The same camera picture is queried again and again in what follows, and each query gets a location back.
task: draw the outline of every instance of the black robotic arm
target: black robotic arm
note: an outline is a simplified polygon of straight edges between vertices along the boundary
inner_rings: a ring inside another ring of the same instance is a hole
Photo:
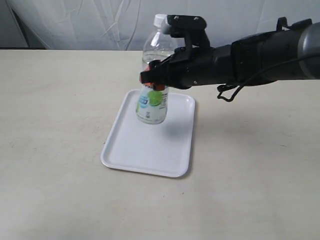
[[[206,27],[200,16],[168,15],[162,32],[184,38],[185,47],[161,62],[150,62],[149,70],[140,73],[141,83],[178,89],[219,84],[218,99],[231,102],[245,86],[320,79],[320,22],[306,19],[289,26],[281,17],[275,31],[217,48],[210,46]],[[222,96],[235,88],[231,98]]]

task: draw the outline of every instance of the beige table surface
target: beige table surface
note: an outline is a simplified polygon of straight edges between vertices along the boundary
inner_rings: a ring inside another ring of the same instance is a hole
[[[1,240],[320,239],[320,82],[233,103],[184,91],[192,164],[169,179],[100,162],[140,65],[141,52],[0,51]]]

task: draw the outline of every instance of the plastic bottle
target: plastic bottle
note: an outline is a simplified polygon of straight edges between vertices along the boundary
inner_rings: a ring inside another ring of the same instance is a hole
[[[174,38],[161,32],[161,25],[166,17],[165,14],[157,14],[154,17],[155,31],[150,34],[143,47],[142,71],[148,70],[149,62],[166,59],[178,47]],[[163,86],[163,90],[154,90],[152,83],[144,84],[136,106],[138,119],[147,124],[162,123],[167,115],[168,92],[167,86]]]

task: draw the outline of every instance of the white bottle cap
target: white bottle cap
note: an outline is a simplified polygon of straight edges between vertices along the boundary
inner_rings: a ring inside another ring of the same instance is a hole
[[[153,22],[153,25],[160,29],[161,28],[161,24],[162,22],[166,19],[167,15],[166,14],[156,14],[154,16],[154,22]]]

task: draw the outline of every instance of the plastic tray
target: plastic tray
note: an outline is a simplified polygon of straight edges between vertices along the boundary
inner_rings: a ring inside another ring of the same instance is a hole
[[[183,176],[189,167],[195,100],[169,93],[166,119],[152,125],[137,118],[139,94],[139,90],[126,94],[102,150],[102,163],[112,169],[170,178]]]

